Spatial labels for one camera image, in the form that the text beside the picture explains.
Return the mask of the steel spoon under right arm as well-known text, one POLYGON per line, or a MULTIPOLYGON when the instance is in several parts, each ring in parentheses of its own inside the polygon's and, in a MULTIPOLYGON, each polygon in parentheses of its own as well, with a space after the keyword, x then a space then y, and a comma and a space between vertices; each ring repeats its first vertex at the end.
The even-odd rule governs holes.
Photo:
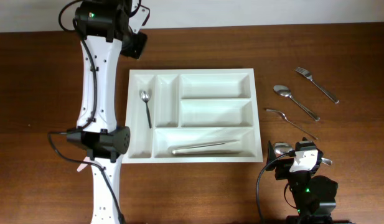
MULTIPOLYGON (((285 142, 276 142, 273 144, 273 149, 274 149, 275 153, 277 153, 279 155, 283 155, 287 152, 291 152, 293 150, 293 147, 290 144, 285 143, 285 142)), ((330 159, 327 159, 324 157, 321 159, 321 162, 323 164, 328 165, 328 166, 332 165, 332 161, 330 159)))

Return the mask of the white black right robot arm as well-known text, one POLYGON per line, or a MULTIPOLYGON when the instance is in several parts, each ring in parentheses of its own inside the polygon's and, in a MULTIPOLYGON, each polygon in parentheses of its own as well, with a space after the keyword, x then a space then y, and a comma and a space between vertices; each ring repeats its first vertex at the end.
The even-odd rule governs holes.
POLYGON ((297 215, 286 217, 286 223, 292 224, 335 224, 349 223, 348 220, 333 220, 331 213, 336 208, 335 196, 338 183, 323 175, 316 175, 323 161, 323 152, 313 141, 304 138, 294 147, 285 142, 272 145, 279 156, 287 156, 274 163, 275 179, 287 180, 286 189, 290 190, 297 215))

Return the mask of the small steel teaspoon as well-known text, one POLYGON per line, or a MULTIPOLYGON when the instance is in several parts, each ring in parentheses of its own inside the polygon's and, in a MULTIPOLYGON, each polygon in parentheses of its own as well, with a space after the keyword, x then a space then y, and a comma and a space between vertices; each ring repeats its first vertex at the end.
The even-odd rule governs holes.
POLYGON ((148 125, 149 125, 149 128, 151 129, 152 128, 151 115, 150 115, 150 110, 149 110, 149 106, 148 106, 148 102, 150 100, 149 93, 145 90, 142 90, 140 93, 140 97, 146 105, 146 115, 147 115, 147 119, 148 119, 148 125))

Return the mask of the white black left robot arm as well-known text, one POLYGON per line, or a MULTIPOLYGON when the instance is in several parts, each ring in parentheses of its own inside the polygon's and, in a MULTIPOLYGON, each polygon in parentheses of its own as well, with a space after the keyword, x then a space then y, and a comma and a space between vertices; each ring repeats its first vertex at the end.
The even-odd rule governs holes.
POLYGON ((92 223, 124 223, 119 206, 119 173, 131 133, 115 115, 116 68, 120 56, 138 59, 147 42, 140 32, 150 10, 140 1, 80 1, 73 31, 83 54, 82 106, 75 128, 65 132, 68 142, 87 156, 78 170, 93 173, 92 223))

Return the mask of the pink plastic knife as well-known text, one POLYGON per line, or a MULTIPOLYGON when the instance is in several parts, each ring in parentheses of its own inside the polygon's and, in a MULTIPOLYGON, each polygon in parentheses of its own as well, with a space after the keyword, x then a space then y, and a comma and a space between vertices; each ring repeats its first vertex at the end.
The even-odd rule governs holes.
POLYGON ((89 157, 85 157, 83 162, 77 167, 77 172, 81 172, 84 168, 86 168, 88 166, 89 161, 89 157))

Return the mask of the thin steel fork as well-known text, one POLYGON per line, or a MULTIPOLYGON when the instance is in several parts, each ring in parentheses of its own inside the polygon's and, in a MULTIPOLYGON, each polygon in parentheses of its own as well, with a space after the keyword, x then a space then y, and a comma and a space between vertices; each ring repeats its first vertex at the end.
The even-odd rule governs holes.
POLYGON ((309 135, 310 137, 312 137, 313 139, 315 140, 318 140, 319 138, 317 138, 315 135, 313 135, 312 133, 310 133, 309 131, 303 129, 302 127, 298 126, 297 124, 293 123, 292 121, 290 121, 287 116, 282 112, 282 111, 279 111, 279 110, 274 110, 274 109, 266 109, 266 111, 268 112, 272 112, 272 113, 275 113, 277 115, 279 115, 283 120, 285 120, 287 123, 291 124, 292 126, 294 126, 295 128, 299 129, 300 131, 304 132, 305 134, 309 135))

